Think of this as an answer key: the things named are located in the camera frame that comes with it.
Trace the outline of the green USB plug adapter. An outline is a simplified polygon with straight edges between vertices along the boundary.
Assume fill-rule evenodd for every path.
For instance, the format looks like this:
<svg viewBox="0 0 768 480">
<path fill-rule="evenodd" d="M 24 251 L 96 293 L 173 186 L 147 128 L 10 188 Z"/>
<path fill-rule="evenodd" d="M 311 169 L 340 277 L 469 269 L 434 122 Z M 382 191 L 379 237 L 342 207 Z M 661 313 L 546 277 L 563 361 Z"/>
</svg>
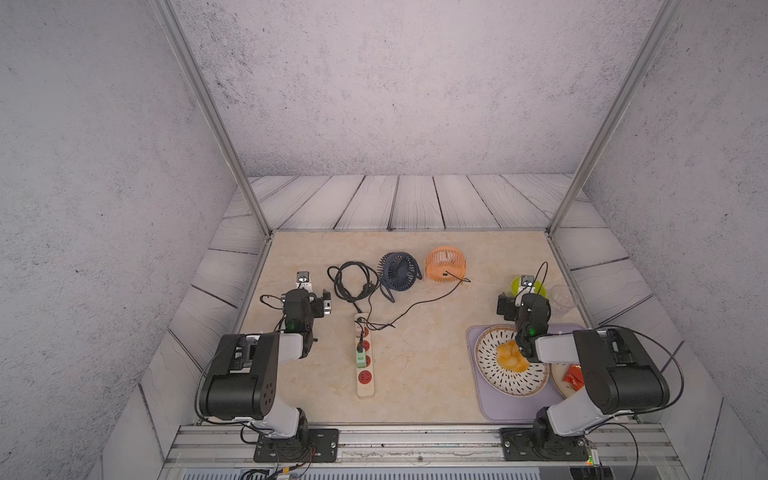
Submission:
<svg viewBox="0 0 768 480">
<path fill-rule="evenodd" d="M 357 352 L 355 362 L 357 368 L 365 368 L 368 365 L 366 353 L 364 351 Z"/>
</svg>

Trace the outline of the beige power strip red sockets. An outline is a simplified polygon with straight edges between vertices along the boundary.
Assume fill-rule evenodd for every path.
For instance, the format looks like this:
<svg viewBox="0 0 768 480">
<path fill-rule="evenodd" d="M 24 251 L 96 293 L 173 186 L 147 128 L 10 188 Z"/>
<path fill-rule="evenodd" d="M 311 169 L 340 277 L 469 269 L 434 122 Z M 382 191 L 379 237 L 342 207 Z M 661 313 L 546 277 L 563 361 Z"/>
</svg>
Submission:
<svg viewBox="0 0 768 480">
<path fill-rule="evenodd" d="M 363 323 L 367 328 L 367 313 L 358 313 L 354 316 L 355 333 L 356 323 Z M 356 362 L 356 391 L 360 398 L 372 397 L 375 394 L 375 377 L 373 370 L 373 353 L 371 344 L 371 330 L 368 328 L 369 333 L 365 338 L 358 338 L 355 336 L 355 359 L 356 353 L 364 351 L 367 355 L 368 365 L 365 368 L 357 368 Z"/>
</svg>

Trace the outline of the dark blue desk fan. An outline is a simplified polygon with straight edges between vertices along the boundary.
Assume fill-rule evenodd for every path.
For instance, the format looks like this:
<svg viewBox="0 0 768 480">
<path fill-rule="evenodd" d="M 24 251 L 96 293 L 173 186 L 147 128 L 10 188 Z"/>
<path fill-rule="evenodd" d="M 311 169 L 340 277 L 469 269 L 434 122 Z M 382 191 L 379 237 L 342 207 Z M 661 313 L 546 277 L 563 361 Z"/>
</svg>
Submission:
<svg viewBox="0 0 768 480">
<path fill-rule="evenodd" d="M 423 274 L 416 259 L 406 252 L 389 252 L 378 263 L 378 277 L 382 295 L 395 302 L 393 291 L 410 289 Z"/>
</svg>

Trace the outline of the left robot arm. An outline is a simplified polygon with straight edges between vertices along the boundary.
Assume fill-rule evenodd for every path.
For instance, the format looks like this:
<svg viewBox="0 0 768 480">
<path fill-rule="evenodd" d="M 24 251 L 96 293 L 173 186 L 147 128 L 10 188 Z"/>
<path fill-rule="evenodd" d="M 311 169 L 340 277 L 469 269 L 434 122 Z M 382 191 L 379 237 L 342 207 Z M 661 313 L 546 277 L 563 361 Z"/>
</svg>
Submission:
<svg viewBox="0 0 768 480">
<path fill-rule="evenodd" d="M 198 390 L 200 416 L 253 429 L 269 446 L 307 448 L 306 415 L 279 398 L 278 367 L 308 356 L 315 343 L 314 321 L 331 309 L 328 291 L 318 296 L 295 288 L 281 297 L 276 330 L 223 336 Z"/>
</svg>

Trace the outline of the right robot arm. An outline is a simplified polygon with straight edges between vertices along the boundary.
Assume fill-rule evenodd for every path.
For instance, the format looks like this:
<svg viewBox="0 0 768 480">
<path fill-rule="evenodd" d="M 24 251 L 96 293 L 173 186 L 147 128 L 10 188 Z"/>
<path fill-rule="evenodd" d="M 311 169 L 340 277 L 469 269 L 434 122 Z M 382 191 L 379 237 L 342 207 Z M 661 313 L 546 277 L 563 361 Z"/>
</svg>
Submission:
<svg viewBox="0 0 768 480">
<path fill-rule="evenodd" d="M 528 428 L 500 432 L 508 461 L 585 461 L 587 434 L 626 414 L 663 411 L 681 396 L 647 353 L 645 335 L 622 326 L 549 331 L 549 300 L 527 288 L 497 300 L 497 313 L 513 323 L 514 337 L 495 354 L 500 368 L 515 374 L 549 364 L 580 367 L 584 385 L 558 404 L 541 408 Z"/>
</svg>

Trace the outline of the orange desk fan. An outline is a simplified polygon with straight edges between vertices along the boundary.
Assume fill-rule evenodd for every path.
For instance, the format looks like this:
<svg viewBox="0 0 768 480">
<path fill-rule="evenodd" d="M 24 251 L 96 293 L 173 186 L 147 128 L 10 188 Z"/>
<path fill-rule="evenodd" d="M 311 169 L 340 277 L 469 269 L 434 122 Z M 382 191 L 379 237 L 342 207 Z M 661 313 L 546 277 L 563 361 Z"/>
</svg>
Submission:
<svg viewBox="0 0 768 480">
<path fill-rule="evenodd" d="M 426 257 L 426 275 L 436 282 L 463 281 L 467 262 L 464 254 L 452 246 L 440 246 Z"/>
</svg>

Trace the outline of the lime green bowl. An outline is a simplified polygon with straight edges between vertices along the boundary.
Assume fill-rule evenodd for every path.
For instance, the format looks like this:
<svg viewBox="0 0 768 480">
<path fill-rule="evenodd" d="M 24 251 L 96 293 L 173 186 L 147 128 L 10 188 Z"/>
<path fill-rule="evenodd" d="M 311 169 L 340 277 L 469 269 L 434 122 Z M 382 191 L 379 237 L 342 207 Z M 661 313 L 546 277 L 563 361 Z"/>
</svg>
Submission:
<svg viewBox="0 0 768 480">
<path fill-rule="evenodd" d="M 522 275 L 514 278 L 510 284 L 510 292 L 513 296 L 535 293 L 545 298 L 548 297 L 547 290 L 542 282 L 532 275 Z"/>
</svg>

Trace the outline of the yellow orange food piece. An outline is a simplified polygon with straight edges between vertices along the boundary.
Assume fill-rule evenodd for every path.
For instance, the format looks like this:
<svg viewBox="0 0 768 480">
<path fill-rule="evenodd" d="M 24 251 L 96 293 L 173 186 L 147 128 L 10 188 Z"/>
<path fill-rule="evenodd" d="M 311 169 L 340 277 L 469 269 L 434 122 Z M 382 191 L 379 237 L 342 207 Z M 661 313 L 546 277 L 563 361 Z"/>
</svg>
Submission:
<svg viewBox="0 0 768 480">
<path fill-rule="evenodd" d="M 530 362 L 520 352 L 514 340 L 505 342 L 496 348 L 496 362 L 501 368 L 514 373 L 523 373 L 530 366 Z"/>
</svg>

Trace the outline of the clear glass cup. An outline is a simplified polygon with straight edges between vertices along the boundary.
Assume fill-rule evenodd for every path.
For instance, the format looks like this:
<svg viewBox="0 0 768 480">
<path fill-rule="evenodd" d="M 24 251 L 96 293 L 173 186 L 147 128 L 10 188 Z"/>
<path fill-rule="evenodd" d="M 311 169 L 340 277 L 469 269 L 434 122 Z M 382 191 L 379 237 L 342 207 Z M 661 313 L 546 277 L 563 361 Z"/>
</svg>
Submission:
<svg viewBox="0 0 768 480">
<path fill-rule="evenodd" d="M 564 316 L 576 307 L 573 293 L 565 284 L 552 286 L 548 290 L 548 298 L 556 316 Z"/>
</svg>

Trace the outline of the white dotted plate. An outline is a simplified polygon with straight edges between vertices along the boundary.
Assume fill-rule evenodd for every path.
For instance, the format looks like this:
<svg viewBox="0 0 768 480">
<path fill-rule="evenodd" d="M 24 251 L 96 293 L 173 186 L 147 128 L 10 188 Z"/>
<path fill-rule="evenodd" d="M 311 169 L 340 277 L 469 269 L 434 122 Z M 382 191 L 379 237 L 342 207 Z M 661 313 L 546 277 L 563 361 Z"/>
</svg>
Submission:
<svg viewBox="0 0 768 480">
<path fill-rule="evenodd" d="M 481 377 L 495 390 L 514 397 L 529 397 L 541 391 L 550 378 L 550 367 L 531 363 L 527 371 L 514 373 L 501 368 L 496 362 L 496 348 L 515 341 L 516 330 L 497 325 L 482 331 L 474 345 L 474 360 Z"/>
</svg>

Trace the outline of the beige patterned plate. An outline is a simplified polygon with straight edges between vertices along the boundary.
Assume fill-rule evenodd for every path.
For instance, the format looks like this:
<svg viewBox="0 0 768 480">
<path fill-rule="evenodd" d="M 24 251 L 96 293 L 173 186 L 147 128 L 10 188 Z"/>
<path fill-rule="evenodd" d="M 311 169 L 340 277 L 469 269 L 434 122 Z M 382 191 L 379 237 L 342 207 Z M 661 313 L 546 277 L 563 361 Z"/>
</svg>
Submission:
<svg viewBox="0 0 768 480">
<path fill-rule="evenodd" d="M 550 365 L 551 378 L 557 388 L 557 390 L 565 397 L 568 398 L 574 395 L 578 391 L 572 390 L 568 385 L 562 381 L 562 376 L 565 373 L 565 369 L 570 364 L 558 363 Z"/>
</svg>

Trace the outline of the red snack packet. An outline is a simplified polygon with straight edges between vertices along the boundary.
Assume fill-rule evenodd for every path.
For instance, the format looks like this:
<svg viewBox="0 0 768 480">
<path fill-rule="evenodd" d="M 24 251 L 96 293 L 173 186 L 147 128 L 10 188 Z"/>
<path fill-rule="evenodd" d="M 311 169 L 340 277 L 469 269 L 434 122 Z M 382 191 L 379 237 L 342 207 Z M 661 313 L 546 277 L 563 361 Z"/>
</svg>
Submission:
<svg viewBox="0 0 768 480">
<path fill-rule="evenodd" d="M 562 376 L 562 381 L 574 391 L 582 389 L 585 382 L 581 366 L 578 364 L 568 365 Z"/>
</svg>

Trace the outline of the lavender tray mat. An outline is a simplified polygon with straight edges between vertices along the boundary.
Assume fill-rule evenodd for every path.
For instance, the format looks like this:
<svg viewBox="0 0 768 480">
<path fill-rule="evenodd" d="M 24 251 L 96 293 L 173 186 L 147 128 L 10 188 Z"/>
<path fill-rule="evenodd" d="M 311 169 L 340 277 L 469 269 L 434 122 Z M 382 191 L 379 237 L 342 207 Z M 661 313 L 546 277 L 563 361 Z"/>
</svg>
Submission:
<svg viewBox="0 0 768 480">
<path fill-rule="evenodd" d="M 585 388 L 565 398 L 557 390 L 551 378 L 551 373 L 544 388 L 537 394 L 529 397 L 509 396 L 491 387 L 481 377 L 477 369 L 474 360 L 474 345 L 483 330 L 497 325 L 502 324 L 472 326 L 466 333 L 467 348 L 470 355 L 478 402 L 481 413 L 488 421 L 498 424 L 526 423 L 532 421 L 540 409 L 550 406 L 560 407 L 561 403 L 565 404 L 561 407 L 562 411 L 572 415 L 574 420 L 585 420 L 587 428 L 591 428 L 609 417 L 592 404 Z M 577 364 L 573 360 L 558 363 Z"/>
</svg>

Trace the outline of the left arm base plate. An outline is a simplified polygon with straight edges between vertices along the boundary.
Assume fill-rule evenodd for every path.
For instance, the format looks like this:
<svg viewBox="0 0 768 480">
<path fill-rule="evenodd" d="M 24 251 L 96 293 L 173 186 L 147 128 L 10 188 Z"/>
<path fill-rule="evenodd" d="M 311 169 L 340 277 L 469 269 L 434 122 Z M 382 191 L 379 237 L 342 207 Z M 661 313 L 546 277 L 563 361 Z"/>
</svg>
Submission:
<svg viewBox="0 0 768 480">
<path fill-rule="evenodd" d="M 290 438 L 260 435 L 256 440 L 255 463 L 334 463 L 339 445 L 338 429 L 299 430 Z"/>
</svg>

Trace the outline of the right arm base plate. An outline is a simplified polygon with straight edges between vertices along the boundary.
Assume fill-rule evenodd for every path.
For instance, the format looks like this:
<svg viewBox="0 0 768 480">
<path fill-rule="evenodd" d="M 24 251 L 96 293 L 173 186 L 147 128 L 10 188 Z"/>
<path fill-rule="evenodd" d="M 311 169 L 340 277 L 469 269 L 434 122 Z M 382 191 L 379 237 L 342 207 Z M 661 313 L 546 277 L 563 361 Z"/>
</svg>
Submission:
<svg viewBox="0 0 768 480">
<path fill-rule="evenodd" d="M 506 461 L 586 462 L 591 458 L 583 437 L 561 437 L 533 428 L 503 428 L 499 433 Z"/>
</svg>

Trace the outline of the aluminium front rail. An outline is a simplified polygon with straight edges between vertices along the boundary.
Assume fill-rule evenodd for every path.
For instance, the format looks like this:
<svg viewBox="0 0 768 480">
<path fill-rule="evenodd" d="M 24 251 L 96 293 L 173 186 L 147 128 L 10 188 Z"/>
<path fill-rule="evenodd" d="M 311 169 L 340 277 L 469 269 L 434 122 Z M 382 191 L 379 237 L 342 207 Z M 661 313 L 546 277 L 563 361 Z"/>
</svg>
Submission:
<svg viewBox="0 0 768 480">
<path fill-rule="evenodd" d="M 235 426 L 183 427 L 163 479 L 685 479 L 659 425 L 609 423 L 587 437 L 586 462 L 504 459 L 492 424 L 320 424 L 338 429 L 334 463 L 255 463 L 256 434 Z"/>
</svg>

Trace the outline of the left aluminium frame post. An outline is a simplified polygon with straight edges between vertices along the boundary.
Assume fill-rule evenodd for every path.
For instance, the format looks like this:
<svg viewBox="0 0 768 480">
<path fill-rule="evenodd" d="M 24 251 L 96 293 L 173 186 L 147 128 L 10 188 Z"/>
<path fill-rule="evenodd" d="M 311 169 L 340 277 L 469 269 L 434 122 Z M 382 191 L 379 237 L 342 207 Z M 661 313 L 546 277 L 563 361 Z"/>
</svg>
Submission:
<svg viewBox="0 0 768 480">
<path fill-rule="evenodd" d="M 251 183 L 245 174 L 244 167 L 215 105 L 213 96 L 206 85 L 194 53 L 183 32 L 182 25 L 174 11 L 172 2 L 168 0 L 152 0 L 150 4 L 158 17 L 159 23 L 195 96 L 206 123 L 216 140 L 223 159 L 232 173 L 240 193 L 243 195 L 246 206 L 254 216 L 261 233 L 271 239 L 273 237 L 273 230 L 265 218 Z"/>
</svg>

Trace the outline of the aluminium frame post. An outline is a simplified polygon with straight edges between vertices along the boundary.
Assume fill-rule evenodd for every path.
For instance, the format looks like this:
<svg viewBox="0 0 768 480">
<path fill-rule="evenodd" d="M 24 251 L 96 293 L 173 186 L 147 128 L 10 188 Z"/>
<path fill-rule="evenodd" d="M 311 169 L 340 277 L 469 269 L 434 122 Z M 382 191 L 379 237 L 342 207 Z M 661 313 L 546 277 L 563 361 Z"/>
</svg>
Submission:
<svg viewBox="0 0 768 480">
<path fill-rule="evenodd" d="M 215 105 L 213 96 L 206 85 L 194 53 L 183 32 L 182 25 L 174 11 L 172 2 L 168 0 L 152 0 L 150 4 L 158 17 L 159 23 L 195 96 L 206 123 L 216 140 L 223 159 L 232 173 L 240 193 L 243 195 L 246 206 L 254 216 L 261 233 L 271 239 L 273 237 L 273 230 L 265 218 L 251 183 L 245 174 L 244 167 Z"/>
<path fill-rule="evenodd" d="M 661 7 L 644 41 L 631 62 L 594 138 L 571 178 L 562 201 L 546 228 L 546 233 L 550 239 L 553 239 L 556 232 L 564 226 L 566 217 L 576 202 L 579 192 L 593 173 L 613 133 L 628 109 L 633 95 L 639 88 L 641 81 L 652 66 L 665 39 L 675 25 L 683 4 L 684 2 L 681 0 L 666 0 L 661 3 Z"/>
</svg>

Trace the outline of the right aluminium frame post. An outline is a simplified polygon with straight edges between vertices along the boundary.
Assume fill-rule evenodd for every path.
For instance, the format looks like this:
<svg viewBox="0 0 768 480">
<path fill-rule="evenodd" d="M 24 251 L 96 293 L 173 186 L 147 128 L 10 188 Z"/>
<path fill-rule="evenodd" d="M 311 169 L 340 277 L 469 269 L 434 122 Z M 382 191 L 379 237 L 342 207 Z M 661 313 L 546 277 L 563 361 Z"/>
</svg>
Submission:
<svg viewBox="0 0 768 480">
<path fill-rule="evenodd" d="M 666 0 L 661 3 L 661 7 L 644 41 L 631 62 L 594 138 L 571 178 L 562 201 L 546 228 L 546 233 L 550 239 L 553 239 L 556 232 L 564 226 L 566 217 L 576 202 L 579 192 L 593 173 L 613 133 L 628 109 L 633 95 L 639 88 L 641 81 L 652 66 L 665 39 L 675 25 L 683 4 L 684 2 L 681 0 Z"/>
</svg>

